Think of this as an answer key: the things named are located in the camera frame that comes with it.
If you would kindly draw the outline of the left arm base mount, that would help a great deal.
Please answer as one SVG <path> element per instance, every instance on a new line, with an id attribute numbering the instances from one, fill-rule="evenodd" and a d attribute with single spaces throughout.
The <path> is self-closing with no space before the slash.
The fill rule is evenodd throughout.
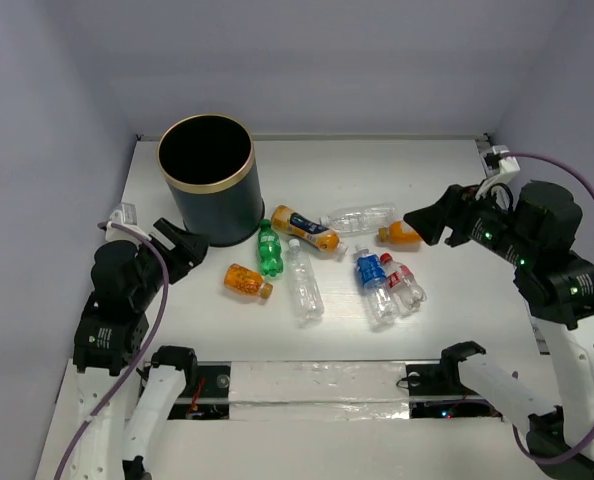
<path id="1" fill-rule="evenodd" d="M 194 384 L 186 386 L 178 396 L 168 419 L 228 419 L 230 374 L 230 363 L 200 363 Z"/>

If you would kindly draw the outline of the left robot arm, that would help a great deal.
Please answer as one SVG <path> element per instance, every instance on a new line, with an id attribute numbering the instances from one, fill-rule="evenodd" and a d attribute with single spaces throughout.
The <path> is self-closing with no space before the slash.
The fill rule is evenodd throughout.
<path id="1" fill-rule="evenodd" d="M 74 335 L 78 428 L 54 474 L 62 479 L 149 479 L 151 457 L 175 401 L 198 383 L 193 349 L 165 345 L 144 373 L 137 368 L 159 329 L 146 311 L 166 301 L 172 284 L 206 257 L 209 243 L 164 218 L 154 227 L 169 240 L 111 219 L 108 240 L 91 269 L 93 290 Z"/>

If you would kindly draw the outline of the blue label water bottle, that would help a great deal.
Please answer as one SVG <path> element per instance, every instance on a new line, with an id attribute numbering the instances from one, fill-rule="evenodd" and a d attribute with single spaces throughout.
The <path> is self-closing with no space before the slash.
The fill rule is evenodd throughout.
<path id="1" fill-rule="evenodd" d="M 388 290 L 386 273 L 379 257 L 366 246 L 357 244 L 355 261 L 358 280 L 373 319 L 373 329 L 390 328 L 400 316 L 400 309 Z"/>

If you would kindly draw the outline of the small orange juice bottle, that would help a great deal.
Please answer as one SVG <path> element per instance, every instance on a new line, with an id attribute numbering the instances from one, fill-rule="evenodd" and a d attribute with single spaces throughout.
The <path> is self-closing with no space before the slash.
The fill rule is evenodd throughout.
<path id="1" fill-rule="evenodd" d="M 273 285 L 265 281 L 259 273 L 239 264 L 229 266 L 223 284 L 238 294 L 261 300 L 268 300 L 273 292 Z"/>

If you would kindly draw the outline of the green soda bottle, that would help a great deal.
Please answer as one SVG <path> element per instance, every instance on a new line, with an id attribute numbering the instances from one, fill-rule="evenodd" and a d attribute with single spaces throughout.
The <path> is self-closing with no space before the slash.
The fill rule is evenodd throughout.
<path id="1" fill-rule="evenodd" d="M 259 224 L 257 251 L 262 276 L 275 277 L 283 272 L 281 243 L 268 219 L 263 219 Z"/>

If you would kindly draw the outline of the clear water bottle white cap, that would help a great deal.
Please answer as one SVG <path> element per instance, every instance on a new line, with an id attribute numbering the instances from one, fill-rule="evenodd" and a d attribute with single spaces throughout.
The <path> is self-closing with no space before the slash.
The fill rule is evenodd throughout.
<path id="1" fill-rule="evenodd" d="M 288 242 L 284 269 L 299 322 L 302 325 L 319 322 L 325 311 L 324 303 L 310 258 L 297 238 Z"/>

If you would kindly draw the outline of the red cap clear bottle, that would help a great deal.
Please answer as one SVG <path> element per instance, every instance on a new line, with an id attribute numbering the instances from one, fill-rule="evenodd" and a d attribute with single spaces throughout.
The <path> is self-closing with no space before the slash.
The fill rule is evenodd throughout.
<path id="1" fill-rule="evenodd" d="M 407 310 L 418 310 L 427 297 L 412 271 L 405 264 L 395 261 L 389 253 L 382 254 L 379 260 L 386 273 L 389 291 L 400 299 Z"/>

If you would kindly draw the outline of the yellow milk tea bottle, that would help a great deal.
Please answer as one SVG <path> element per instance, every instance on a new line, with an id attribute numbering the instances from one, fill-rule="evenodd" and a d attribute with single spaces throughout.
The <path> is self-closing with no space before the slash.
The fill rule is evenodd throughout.
<path id="1" fill-rule="evenodd" d="M 307 219 L 285 205 L 275 209 L 271 224 L 281 233 L 303 239 L 320 252 L 338 256 L 347 252 L 347 245 L 334 230 Z"/>

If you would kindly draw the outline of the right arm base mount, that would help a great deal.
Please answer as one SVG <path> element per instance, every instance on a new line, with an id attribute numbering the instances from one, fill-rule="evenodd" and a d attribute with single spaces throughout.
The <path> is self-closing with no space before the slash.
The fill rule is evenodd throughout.
<path id="1" fill-rule="evenodd" d="M 412 419 L 502 418 L 475 392 L 450 383 L 438 363 L 407 364 L 396 386 L 408 395 Z"/>

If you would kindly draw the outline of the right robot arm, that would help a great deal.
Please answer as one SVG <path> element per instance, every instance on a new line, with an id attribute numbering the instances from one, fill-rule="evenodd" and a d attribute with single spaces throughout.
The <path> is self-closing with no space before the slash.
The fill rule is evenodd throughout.
<path id="1" fill-rule="evenodd" d="M 594 479 L 594 265 L 572 248 L 582 220 L 573 195 L 533 181 L 503 209 L 476 186 L 452 185 L 404 219 L 428 245 L 475 242 L 512 265 L 515 286 L 550 352 L 560 403 L 526 388 L 473 341 L 442 351 L 439 384 L 486 400 L 548 477 Z"/>

